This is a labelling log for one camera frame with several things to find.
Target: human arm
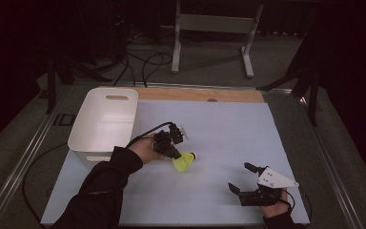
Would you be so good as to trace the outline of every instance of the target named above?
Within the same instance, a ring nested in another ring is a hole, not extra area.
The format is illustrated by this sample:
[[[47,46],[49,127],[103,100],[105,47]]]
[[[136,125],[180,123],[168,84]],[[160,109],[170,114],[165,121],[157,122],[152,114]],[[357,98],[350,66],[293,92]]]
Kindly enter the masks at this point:
[[[114,147],[111,160],[93,167],[52,228],[116,228],[129,175],[144,163],[159,158],[160,154],[153,150],[152,139],[147,137],[129,149]]]
[[[303,229],[302,224],[294,223],[291,217],[292,209],[287,202],[287,191],[281,191],[280,199],[275,205],[260,206],[263,212],[263,220],[268,229]]]

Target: black sleeve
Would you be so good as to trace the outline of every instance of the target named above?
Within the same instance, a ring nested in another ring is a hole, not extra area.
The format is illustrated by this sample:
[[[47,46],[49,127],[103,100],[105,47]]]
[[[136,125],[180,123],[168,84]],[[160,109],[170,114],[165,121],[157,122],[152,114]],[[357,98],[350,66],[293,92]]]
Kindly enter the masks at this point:
[[[305,226],[299,223],[294,223],[291,218],[291,210],[281,215],[263,218],[268,229],[304,229]]]
[[[128,177],[142,166],[137,154],[114,147],[111,160],[93,167],[51,229],[117,228]]]

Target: cable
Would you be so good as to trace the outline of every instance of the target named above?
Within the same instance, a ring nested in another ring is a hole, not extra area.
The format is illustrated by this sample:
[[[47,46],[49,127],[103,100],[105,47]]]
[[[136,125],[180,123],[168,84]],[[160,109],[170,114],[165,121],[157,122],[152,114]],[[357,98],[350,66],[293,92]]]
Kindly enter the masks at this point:
[[[148,134],[150,134],[150,133],[152,133],[152,132],[156,131],[157,129],[159,129],[159,128],[163,127],[163,126],[166,126],[166,125],[172,125],[172,124],[173,124],[172,122],[165,122],[165,123],[160,124],[160,125],[159,125],[159,126],[157,126],[157,127],[154,127],[154,128],[152,128],[152,129],[148,130],[146,133],[144,133],[144,134],[142,134],[142,135],[138,135],[138,136],[136,136],[132,141],[130,141],[130,143],[129,143],[129,144],[127,144],[126,148],[129,148],[129,147],[130,147],[130,146],[132,146],[135,142],[137,142],[139,139],[144,138],[146,135],[148,135]]]
[[[155,57],[155,56],[157,56],[159,54],[162,57],[161,62],[163,62],[163,55],[161,53],[156,53],[156,54],[153,54],[150,57],[148,57],[147,58],[147,61],[145,61],[144,65],[142,66],[142,70],[141,70],[141,73],[142,73],[142,81],[144,82],[144,86],[146,88],[148,88],[148,85],[147,85],[148,78],[151,76],[151,74],[153,74],[154,72],[156,72],[156,70],[158,70],[161,65],[157,65],[156,68],[151,73],[149,73],[147,76],[145,76],[145,66],[149,63],[149,60],[150,59],[152,59],[153,57]]]
[[[311,204],[311,200],[309,199],[307,193],[302,189],[302,187],[299,185],[299,191],[301,191],[301,194],[307,199],[308,201],[308,205],[309,205],[309,220],[310,222],[312,222],[312,215],[313,215],[313,208],[312,208],[312,204]]]
[[[22,180],[22,195],[23,195],[23,199],[25,200],[26,202],[26,205],[28,206],[29,210],[31,211],[31,213],[33,214],[35,220],[38,222],[38,224],[40,225],[40,227],[42,229],[46,229],[46,227],[40,223],[41,219],[37,216],[37,213],[34,211],[34,209],[31,207],[31,204],[26,196],[26,178],[29,174],[29,171],[31,170],[31,167],[35,164],[35,162],[37,162],[39,159],[41,159],[43,156],[45,156],[46,154],[56,150],[56,149],[59,149],[61,147],[63,147],[64,145],[67,145],[67,142],[65,143],[62,143],[58,146],[55,146],[49,150],[47,150],[46,152],[44,152],[43,154],[41,154],[38,158],[36,158],[29,166],[28,170],[26,171],[25,175],[23,176],[23,180]]]
[[[155,50],[131,50],[131,51],[136,51],[136,52],[155,52],[155,54],[152,54],[151,56],[149,56],[147,59],[143,59],[139,56],[136,56],[130,52],[127,51],[127,54],[138,59],[138,60],[141,60],[144,62],[144,65],[141,69],[141,74],[142,74],[142,81],[144,83],[144,86],[147,88],[148,85],[147,85],[147,81],[148,81],[148,78],[153,74],[155,73],[162,65],[167,65],[167,64],[170,64],[172,62],[172,56],[169,55],[169,54],[166,54],[166,53],[163,53],[163,52],[158,52],[158,51],[155,51]],[[156,56],[160,55],[161,56],[161,62],[160,63],[154,63],[154,62],[151,62],[150,60]],[[168,56],[169,57],[169,60],[164,62],[164,55]],[[151,64],[151,65],[155,65],[156,68],[150,72],[148,75],[145,75],[145,67],[148,65],[148,64]]]

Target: metal frame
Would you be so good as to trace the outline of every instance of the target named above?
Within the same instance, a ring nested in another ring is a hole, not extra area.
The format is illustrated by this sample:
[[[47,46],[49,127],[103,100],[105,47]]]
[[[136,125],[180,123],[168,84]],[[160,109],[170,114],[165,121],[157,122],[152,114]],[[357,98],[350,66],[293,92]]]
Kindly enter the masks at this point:
[[[129,86],[129,82],[120,82],[120,86]],[[216,86],[198,86],[198,85],[179,85],[179,84],[151,84],[151,87],[168,87],[168,88],[197,88],[197,89],[235,89],[235,90],[255,90],[252,87],[216,87]],[[65,87],[65,89],[59,95],[59,102],[53,108],[53,112],[51,114],[47,114],[41,123],[39,129],[36,131],[33,139],[31,140],[28,149],[24,152],[21,159],[10,173],[5,185],[0,191],[0,218],[5,212],[7,206],[9,205],[11,198],[13,197],[17,187],[21,183],[24,174],[30,167],[37,151],[44,141],[44,138],[47,132],[50,129],[50,126],[54,120],[55,111],[58,109],[59,105],[66,97],[68,92],[70,91],[70,87]],[[280,95],[291,95],[291,90],[281,90],[281,89],[273,89],[269,92],[261,92],[262,94],[280,94]],[[301,98],[297,101],[297,105],[301,113],[303,114],[303,119],[306,121],[310,127],[310,130],[313,132],[315,141],[318,145],[318,156],[323,163],[323,167],[328,176],[329,181],[332,184],[335,195],[337,197],[340,208],[343,211],[343,214],[350,226],[353,229],[362,229],[364,228],[362,225],[361,218],[359,217],[356,209],[350,199],[350,196],[343,185],[343,182],[336,171],[336,167],[333,164],[331,157],[320,137],[320,134],[315,126],[309,121],[307,114],[307,103],[304,98]]]
[[[254,42],[257,25],[264,5],[258,5],[254,18],[222,17],[210,15],[194,15],[180,13],[180,0],[176,0],[175,36],[172,60],[172,73],[179,72],[180,62],[180,31],[224,31],[248,34],[248,42],[242,47],[241,54],[246,76],[254,77],[249,52]]]

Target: white mat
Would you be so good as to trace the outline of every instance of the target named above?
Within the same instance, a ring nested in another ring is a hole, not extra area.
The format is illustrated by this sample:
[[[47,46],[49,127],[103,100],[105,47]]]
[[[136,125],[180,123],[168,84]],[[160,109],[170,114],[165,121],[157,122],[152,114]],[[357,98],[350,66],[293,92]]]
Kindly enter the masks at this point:
[[[168,121],[183,125],[190,139],[176,148],[195,152],[197,160],[183,174],[176,172],[167,158],[153,161],[131,175],[124,191],[121,225],[260,224],[259,208],[242,207],[228,182],[242,191],[257,188],[257,174],[246,170],[244,162],[270,166],[295,179],[265,103],[139,100],[137,120],[140,133]],[[53,224],[61,216],[88,172],[69,151],[42,223]],[[294,221],[308,223],[298,190],[288,191],[295,198]]]

